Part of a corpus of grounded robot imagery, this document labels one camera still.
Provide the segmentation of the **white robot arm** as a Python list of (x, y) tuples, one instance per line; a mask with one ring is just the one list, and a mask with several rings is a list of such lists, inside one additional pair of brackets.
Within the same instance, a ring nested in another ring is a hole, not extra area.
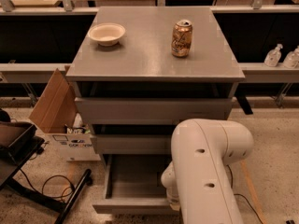
[(184, 224), (244, 224), (225, 166), (244, 160), (253, 136), (230, 120), (187, 119), (173, 131), (161, 181)]

